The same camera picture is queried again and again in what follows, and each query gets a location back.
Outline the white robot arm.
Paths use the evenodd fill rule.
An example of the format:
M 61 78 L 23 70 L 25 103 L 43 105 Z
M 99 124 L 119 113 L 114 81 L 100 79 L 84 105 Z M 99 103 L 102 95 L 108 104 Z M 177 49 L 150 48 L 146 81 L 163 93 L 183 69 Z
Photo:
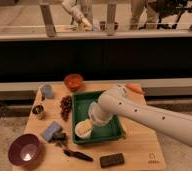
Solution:
M 114 115 L 138 122 L 192 147 L 192 116 L 135 103 L 127 98 L 128 89 L 116 84 L 102 92 L 88 109 L 91 122 L 106 125 Z

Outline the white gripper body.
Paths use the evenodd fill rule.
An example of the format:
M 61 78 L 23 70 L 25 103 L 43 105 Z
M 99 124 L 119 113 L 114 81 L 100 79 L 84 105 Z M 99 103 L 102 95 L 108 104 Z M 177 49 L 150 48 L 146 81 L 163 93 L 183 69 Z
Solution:
M 88 115 L 95 126 L 104 126 L 106 124 L 106 121 L 103 119 L 103 111 L 96 102 L 90 104 Z

